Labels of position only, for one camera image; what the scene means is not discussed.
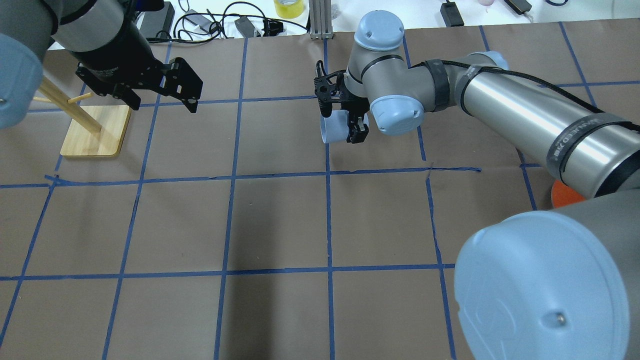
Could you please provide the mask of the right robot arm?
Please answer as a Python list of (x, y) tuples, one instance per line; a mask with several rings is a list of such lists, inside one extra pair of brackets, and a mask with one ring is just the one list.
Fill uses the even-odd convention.
[(219, 360), (473, 360), (455, 301), (457, 255), (466, 239), (512, 215), (548, 208), (553, 180), (522, 164), (496, 133), (450, 109), (421, 132), (373, 132), (362, 146), (318, 138), (314, 100), (287, 100), (298, 118), (315, 173), (290, 178), (291, 215), (299, 228), (299, 266), (289, 290), (270, 294), (282, 315), (249, 338), (240, 319), (240, 207), (249, 187), (237, 182)]

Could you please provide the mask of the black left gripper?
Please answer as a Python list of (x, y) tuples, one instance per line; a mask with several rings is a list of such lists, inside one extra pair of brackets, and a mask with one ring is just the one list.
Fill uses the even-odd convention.
[(138, 111), (141, 98), (135, 89), (144, 89), (179, 100), (192, 114), (198, 110), (202, 79), (182, 57), (167, 64), (155, 58), (139, 30), (119, 30), (105, 45), (77, 51), (75, 58), (76, 75), (95, 95), (112, 96)]

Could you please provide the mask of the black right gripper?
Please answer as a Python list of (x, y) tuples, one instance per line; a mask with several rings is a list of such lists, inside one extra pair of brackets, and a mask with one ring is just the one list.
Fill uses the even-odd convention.
[(370, 111), (368, 98), (357, 96), (347, 89), (345, 70), (327, 74), (323, 61), (315, 64), (314, 94), (322, 117), (330, 117), (333, 104), (347, 110), (346, 142), (360, 144), (370, 133), (370, 121), (366, 112)]

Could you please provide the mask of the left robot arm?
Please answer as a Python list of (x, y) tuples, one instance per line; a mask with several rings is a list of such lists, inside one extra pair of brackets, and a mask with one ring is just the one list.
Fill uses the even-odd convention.
[(26, 116), (44, 77), (48, 48), (58, 43), (78, 61), (76, 75), (99, 96), (138, 110), (137, 90), (176, 98), (197, 111), (203, 82), (188, 62), (163, 63), (134, 22), (136, 11), (163, 8), (160, 0), (3, 0), (0, 3), (0, 125)]

